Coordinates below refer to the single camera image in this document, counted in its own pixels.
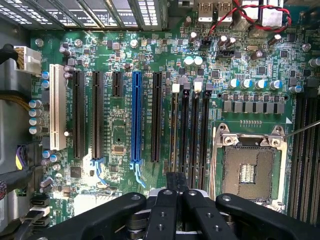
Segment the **metal-framed CPU socket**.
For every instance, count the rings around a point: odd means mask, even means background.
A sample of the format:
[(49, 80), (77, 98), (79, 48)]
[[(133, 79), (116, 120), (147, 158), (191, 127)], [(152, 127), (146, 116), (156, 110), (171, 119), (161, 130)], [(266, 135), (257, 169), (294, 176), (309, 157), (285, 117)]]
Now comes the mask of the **metal-framed CPU socket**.
[(270, 133), (212, 130), (209, 196), (229, 193), (284, 213), (288, 143), (281, 125)]

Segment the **short black expansion slot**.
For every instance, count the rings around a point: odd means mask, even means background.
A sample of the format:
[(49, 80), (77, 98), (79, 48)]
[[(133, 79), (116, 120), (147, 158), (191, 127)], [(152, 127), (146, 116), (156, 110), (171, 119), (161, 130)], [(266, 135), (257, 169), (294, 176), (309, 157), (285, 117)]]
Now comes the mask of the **short black expansion slot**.
[(115, 98), (123, 97), (123, 73), (121, 71), (112, 73), (112, 96)]

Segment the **blue expansion slot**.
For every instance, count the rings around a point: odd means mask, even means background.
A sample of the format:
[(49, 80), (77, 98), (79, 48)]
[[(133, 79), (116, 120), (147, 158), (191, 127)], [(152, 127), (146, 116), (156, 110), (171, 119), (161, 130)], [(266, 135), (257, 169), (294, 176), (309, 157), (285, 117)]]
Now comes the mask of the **blue expansion slot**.
[(132, 163), (139, 163), (141, 160), (142, 144), (142, 94), (143, 83), (142, 73), (132, 73), (132, 101), (131, 101), (131, 155)]

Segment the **white PCI expansion slot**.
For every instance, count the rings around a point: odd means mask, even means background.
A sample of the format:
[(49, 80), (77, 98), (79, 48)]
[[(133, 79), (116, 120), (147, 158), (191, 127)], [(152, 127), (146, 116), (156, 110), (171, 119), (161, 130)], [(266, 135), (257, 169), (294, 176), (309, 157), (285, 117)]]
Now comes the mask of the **white PCI expansion slot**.
[(64, 67), (49, 65), (49, 137), (50, 150), (60, 151), (66, 148), (67, 87)]

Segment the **RAM slot with white latch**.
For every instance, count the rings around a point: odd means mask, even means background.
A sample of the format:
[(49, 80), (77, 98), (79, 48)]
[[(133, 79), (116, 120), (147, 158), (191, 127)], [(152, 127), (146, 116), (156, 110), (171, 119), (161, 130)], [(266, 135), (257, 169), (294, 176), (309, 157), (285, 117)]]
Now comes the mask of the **RAM slot with white latch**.
[(198, 141), (198, 122), (199, 122), (199, 102), (203, 83), (196, 81), (193, 83), (191, 99), (191, 127), (190, 127), (190, 156), (189, 156), (189, 183), (190, 187), (195, 188), (196, 168), (197, 168), (197, 141)]
[(170, 132), (170, 171), (176, 171), (177, 158), (177, 125), (178, 125), (178, 111), (179, 111), (179, 93), (180, 84), (172, 84), (172, 98), (171, 98), (171, 132)]

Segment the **perforated metal slot covers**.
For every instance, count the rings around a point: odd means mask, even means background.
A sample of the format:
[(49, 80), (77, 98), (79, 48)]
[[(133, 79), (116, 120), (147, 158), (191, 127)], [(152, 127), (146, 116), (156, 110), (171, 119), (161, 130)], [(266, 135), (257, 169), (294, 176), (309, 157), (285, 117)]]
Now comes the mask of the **perforated metal slot covers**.
[(0, 20), (28, 30), (165, 31), (167, 0), (0, 0)]

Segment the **thin metal locking lever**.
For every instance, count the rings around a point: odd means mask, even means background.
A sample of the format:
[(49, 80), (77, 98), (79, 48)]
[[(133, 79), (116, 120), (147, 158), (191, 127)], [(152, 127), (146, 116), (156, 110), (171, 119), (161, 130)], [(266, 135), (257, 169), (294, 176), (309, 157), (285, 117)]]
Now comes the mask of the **thin metal locking lever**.
[(307, 125), (307, 126), (304, 126), (304, 127), (300, 128), (300, 129), (297, 129), (297, 130), (289, 133), (289, 134), (284, 135), (282, 138), (283, 138), (283, 139), (287, 139), (287, 138), (289, 138), (289, 137), (291, 137), (291, 136), (294, 136), (294, 135), (296, 135), (296, 134), (298, 134), (298, 133), (300, 133), (300, 132), (303, 132), (303, 131), (305, 131), (305, 130), (307, 130), (307, 129), (313, 128), (313, 127), (315, 127), (315, 126), (317, 126), (317, 125), (319, 125), (319, 124), (320, 124), (320, 120), (315, 121), (315, 122), (313, 122), (313, 123), (311, 123), (311, 124), (309, 124), (309, 125)]

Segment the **long black expansion slot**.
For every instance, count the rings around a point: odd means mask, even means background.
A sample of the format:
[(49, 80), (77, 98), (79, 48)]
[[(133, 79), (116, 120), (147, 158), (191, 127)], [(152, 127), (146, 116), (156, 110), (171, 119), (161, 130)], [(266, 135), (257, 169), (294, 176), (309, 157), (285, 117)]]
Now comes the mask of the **long black expansion slot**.
[(91, 146), (92, 158), (103, 157), (104, 134), (104, 79), (101, 71), (92, 72), (92, 117), (91, 117)]
[(85, 156), (85, 80), (84, 73), (72, 73), (72, 135), (73, 157), (80, 160)]
[(154, 72), (152, 86), (151, 160), (160, 160), (162, 127), (162, 73)]

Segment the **grey metal PC case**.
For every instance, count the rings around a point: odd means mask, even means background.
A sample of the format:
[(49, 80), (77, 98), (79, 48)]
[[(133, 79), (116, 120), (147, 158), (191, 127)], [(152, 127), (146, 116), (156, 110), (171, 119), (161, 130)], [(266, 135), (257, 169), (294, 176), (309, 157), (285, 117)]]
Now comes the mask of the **grey metal PC case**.
[[(30, 48), (30, 29), (0, 19), (0, 49), (5, 45)], [(33, 227), (22, 223), (29, 212), (31, 198), (43, 180), (42, 154), (29, 132), (30, 73), (14, 70), (16, 61), (0, 64), (0, 182), (3, 175), (16, 171), (18, 146), (26, 147), (27, 164), (32, 171), (23, 171), (22, 179), (0, 198), (0, 240), (27, 240)]]

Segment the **white power connector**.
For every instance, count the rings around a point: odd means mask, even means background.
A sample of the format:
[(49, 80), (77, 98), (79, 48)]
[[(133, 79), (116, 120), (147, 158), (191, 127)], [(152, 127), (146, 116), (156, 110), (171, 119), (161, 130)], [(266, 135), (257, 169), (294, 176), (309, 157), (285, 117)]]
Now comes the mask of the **white power connector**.
[(18, 54), (17, 63), (14, 70), (35, 76), (42, 74), (42, 54), (27, 46), (14, 46), (13, 49)]

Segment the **black RAM slot bank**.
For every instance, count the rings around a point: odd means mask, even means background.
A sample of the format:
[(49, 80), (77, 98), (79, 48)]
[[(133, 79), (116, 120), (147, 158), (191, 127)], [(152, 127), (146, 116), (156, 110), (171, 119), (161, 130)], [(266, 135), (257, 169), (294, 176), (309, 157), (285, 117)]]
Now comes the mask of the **black RAM slot bank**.
[[(294, 129), (320, 120), (320, 95), (296, 97)], [(320, 228), (320, 124), (293, 136), (287, 213)]]

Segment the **RAM slot with black latch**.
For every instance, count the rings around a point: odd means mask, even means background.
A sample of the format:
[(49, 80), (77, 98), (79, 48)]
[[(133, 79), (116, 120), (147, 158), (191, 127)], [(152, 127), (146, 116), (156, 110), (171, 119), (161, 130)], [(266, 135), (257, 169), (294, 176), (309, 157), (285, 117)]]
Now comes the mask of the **RAM slot with black latch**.
[(213, 84), (207, 82), (202, 94), (201, 129), (200, 129), (200, 153), (199, 153), (199, 188), (205, 189), (206, 162), (207, 162), (207, 138), (209, 105), (213, 92)]
[(190, 83), (184, 82), (182, 97), (181, 97), (181, 135), (180, 135), (180, 148), (179, 148), (179, 171), (185, 172), (185, 160), (186, 160), (186, 138), (188, 128), (188, 110), (189, 110), (189, 98), (190, 98)]

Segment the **silver rear USB ports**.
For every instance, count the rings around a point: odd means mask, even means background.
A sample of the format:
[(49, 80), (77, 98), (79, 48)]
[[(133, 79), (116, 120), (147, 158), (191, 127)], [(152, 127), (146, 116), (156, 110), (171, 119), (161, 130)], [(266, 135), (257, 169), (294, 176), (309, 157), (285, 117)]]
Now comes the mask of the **silver rear USB ports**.
[(213, 23), (233, 7), (232, 0), (197, 0), (199, 23)]

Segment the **green motherboard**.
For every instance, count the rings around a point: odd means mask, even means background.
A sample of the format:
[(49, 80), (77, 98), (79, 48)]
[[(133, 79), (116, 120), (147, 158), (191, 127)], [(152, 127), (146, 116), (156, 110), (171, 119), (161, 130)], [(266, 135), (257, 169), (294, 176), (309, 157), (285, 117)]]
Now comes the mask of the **green motherboard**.
[[(195, 188), (199, 189), (202, 99), (209, 101), (205, 187), (209, 194), (212, 131), (227, 124), (232, 133), (269, 134), (280, 125), (295, 130), (297, 96), (320, 96), (320, 0), (232, 0), (233, 7), (211, 24), (198, 10), (181, 11), (168, 31), (36, 32), (31, 46), (42, 54), (42, 76), (32, 79), (40, 116), (30, 131), (42, 147), (44, 186), (52, 227), (130, 192), (148, 196), (167, 187), (167, 173), (180, 171), (184, 82), (190, 83), (184, 174), (190, 187), (190, 132), (194, 82), (199, 99)], [(63, 66), (66, 80), (66, 148), (50, 150), (50, 64)], [(73, 71), (85, 87), (85, 154), (73, 155)], [(103, 73), (103, 155), (92, 158), (92, 73)], [(112, 73), (122, 72), (123, 97), (112, 96)], [(132, 74), (141, 72), (141, 154), (131, 162)], [(153, 73), (162, 73), (160, 158), (152, 161)], [(172, 85), (180, 84), (176, 168), (170, 171)], [(288, 214), (293, 136), (288, 144), (283, 202)]]

